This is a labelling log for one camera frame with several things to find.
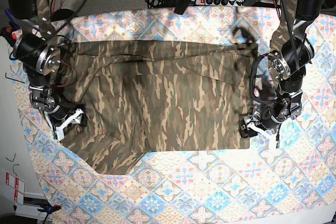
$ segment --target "table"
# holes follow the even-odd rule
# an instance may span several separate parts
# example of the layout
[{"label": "table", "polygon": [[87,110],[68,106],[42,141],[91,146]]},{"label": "table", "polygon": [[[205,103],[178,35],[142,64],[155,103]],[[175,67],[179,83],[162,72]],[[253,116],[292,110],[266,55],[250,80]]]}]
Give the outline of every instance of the table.
[{"label": "table", "polygon": [[[260,54],[279,25],[274,9],[189,7],[114,12],[75,18],[62,30],[74,42],[182,40],[231,45],[244,27]],[[55,22],[59,27],[62,22]],[[146,154],[127,175],[99,175],[49,139],[49,127],[29,104],[27,76],[12,62],[27,148],[55,223],[222,223],[298,212],[336,200],[336,19],[320,15],[308,28],[316,52],[303,82],[302,115],[281,127],[274,155],[254,137],[247,150]],[[265,73],[266,62],[259,66]]]}]

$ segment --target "patterned tablecloth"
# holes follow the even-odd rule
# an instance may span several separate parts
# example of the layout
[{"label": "patterned tablecloth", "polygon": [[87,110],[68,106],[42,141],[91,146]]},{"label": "patterned tablecloth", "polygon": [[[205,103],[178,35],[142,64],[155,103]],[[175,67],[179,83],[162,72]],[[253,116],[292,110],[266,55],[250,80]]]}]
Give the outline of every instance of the patterned tablecloth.
[{"label": "patterned tablecloth", "polygon": [[[259,53],[279,20],[273,9],[190,7],[115,12],[79,17],[63,34],[73,41],[183,40],[211,44],[244,41],[246,28]],[[145,155],[124,176],[99,175],[76,154],[48,137],[49,128],[28,98],[26,75],[12,62],[17,106],[38,181],[52,204],[55,223],[222,223],[303,211],[336,200],[336,19],[309,27],[316,56],[307,65],[303,113],[281,128],[274,155],[268,140],[248,150],[165,152]],[[265,72],[263,62],[259,71]]]}]

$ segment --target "camouflage fabric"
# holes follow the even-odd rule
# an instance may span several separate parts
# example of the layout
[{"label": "camouflage fabric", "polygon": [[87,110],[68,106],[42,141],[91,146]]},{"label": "camouflage fabric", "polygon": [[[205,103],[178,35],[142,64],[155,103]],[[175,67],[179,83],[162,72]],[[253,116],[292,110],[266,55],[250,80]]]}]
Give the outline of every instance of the camouflage fabric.
[{"label": "camouflage fabric", "polygon": [[251,114],[256,47],[177,41],[71,44],[77,71],[62,78],[88,125],[61,142],[97,172],[126,174],[147,152],[249,148],[238,122]]}]

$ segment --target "green camouflage pattern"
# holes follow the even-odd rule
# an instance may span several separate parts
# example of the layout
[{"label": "green camouflage pattern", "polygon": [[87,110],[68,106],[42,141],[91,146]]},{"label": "green camouflage pattern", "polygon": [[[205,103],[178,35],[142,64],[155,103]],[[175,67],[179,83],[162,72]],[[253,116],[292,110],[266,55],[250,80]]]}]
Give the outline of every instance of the green camouflage pattern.
[{"label": "green camouflage pattern", "polygon": [[87,126],[61,142],[101,174],[126,174],[148,152],[249,148],[238,124],[251,114],[257,46],[178,41],[71,44],[77,71],[63,76]]}]

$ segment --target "camouflage cloth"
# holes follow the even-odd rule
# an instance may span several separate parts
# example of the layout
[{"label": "camouflage cloth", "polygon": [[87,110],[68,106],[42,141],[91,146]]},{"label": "camouflage cloth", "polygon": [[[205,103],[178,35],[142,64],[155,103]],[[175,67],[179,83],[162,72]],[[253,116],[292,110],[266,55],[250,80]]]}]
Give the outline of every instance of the camouflage cloth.
[{"label": "camouflage cloth", "polygon": [[126,174],[147,152],[249,148],[238,122],[252,112],[256,50],[135,40],[71,44],[71,52],[76,83],[64,95],[85,104],[88,124],[61,143],[97,172]]}]

